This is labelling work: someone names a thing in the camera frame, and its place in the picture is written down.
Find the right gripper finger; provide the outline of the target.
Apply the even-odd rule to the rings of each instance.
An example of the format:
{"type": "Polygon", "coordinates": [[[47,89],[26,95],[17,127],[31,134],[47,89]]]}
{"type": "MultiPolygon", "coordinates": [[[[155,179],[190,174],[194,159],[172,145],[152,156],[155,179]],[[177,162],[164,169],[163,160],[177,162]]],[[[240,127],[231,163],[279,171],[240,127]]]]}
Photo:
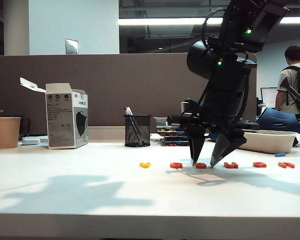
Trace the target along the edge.
{"type": "Polygon", "coordinates": [[[191,164],[196,165],[205,142],[205,129],[190,125],[187,128],[187,137],[190,147],[191,164]]]}
{"type": "Polygon", "coordinates": [[[210,166],[214,167],[225,156],[245,144],[247,139],[244,137],[244,133],[243,130],[234,128],[219,134],[212,151],[210,166]]]}

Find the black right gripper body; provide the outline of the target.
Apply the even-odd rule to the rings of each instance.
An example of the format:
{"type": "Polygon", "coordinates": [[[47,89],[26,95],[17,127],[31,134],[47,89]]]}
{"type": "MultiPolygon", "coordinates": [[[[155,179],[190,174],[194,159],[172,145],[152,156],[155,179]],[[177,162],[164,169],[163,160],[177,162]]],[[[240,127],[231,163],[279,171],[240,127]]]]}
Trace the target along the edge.
{"type": "Polygon", "coordinates": [[[230,129],[244,129],[240,123],[249,98],[249,84],[244,83],[227,91],[209,84],[198,101],[186,99],[179,115],[169,115],[167,123],[182,128],[187,135],[190,125],[202,127],[205,132],[220,134],[230,129]]]}

